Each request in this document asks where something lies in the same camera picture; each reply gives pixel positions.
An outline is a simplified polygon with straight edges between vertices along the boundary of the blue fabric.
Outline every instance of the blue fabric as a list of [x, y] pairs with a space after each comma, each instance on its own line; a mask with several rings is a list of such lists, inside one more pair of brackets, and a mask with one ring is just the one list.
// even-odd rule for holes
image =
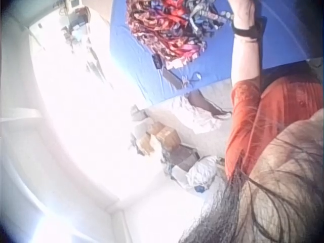
[[[296, 1], [262, 0], [260, 14], [267, 19], [263, 38], [264, 69], [322, 56], [322, 43], [312, 38], [313, 34], [298, 17]], [[230, 11], [227, 0], [216, 0], [215, 6], [219, 12]], [[152, 53], [131, 35], [126, 25], [126, 1], [115, 0], [113, 3], [110, 32], [112, 58], [129, 80], [137, 85], [149, 105], [230, 77], [231, 27], [226, 24], [206, 40], [207, 49], [200, 57], [183, 68], [172, 70], [179, 78], [199, 72], [202, 79], [193, 87], [177, 91], [155, 69]]]

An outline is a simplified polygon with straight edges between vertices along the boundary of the black wristband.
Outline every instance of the black wristband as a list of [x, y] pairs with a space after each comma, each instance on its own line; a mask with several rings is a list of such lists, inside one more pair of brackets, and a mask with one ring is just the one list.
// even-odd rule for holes
[[236, 35], [242, 37], [249, 37], [251, 39], [259, 39], [262, 37], [261, 25], [262, 25], [261, 21], [256, 20], [255, 25], [252, 26], [250, 29], [237, 29], [232, 23], [232, 29], [234, 34]]

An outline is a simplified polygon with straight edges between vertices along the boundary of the bracelet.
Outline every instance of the bracelet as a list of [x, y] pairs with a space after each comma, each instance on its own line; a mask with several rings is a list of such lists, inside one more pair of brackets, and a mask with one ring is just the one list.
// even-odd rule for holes
[[257, 38], [243, 37], [240, 35], [234, 35], [234, 38], [243, 43], [257, 43], [259, 41]]
[[259, 39], [262, 37], [262, 21], [256, 19], [255, 25], [250, 29], [237, 29], [232, 23], [232, 29], [234, 34], [242, 37], [248, 37], [251, 39]]

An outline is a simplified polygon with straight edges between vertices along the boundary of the bright light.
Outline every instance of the bright light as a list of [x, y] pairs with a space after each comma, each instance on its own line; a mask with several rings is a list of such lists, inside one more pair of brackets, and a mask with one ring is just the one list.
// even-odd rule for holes
[[136, 92], [109, 58], [109, 40], [103, 34], [109, 31], [98, 14], [92, 11], [91, 42], [114, 90], [87, 73], [85, 63], [72, 55], [64, 41], [58, 41], [55, 36], [63, 26], [51, 22], [58, 17], [48, 16], [51, 29], [45, 30], [45, 24], [42, 30], [33, 28], [40, 31], [35, 34], [40, 39], [45, 39], [41, 32], [46, 33], [45, 51], [36, 51], [30, 38], [34, 73], [48, 116], [76, 165], [97, 185], [119, 198], [127, 197], [160, 171], [158, 163], [128, 152], [130, 107]]
[[43, 218], [31, 243], [72, 243], [71, 227], [58, 217]]

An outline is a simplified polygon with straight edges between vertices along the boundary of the colorful clothing pile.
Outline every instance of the colorful clothing pile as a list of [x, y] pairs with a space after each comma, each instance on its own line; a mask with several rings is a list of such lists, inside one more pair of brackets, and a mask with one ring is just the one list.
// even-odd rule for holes
[[159, 54], [167, 69], [178, 68], [206, 49], [231, 14], [218, 15], [214, 0], [127, 0], [127, 24], [142, 44]]

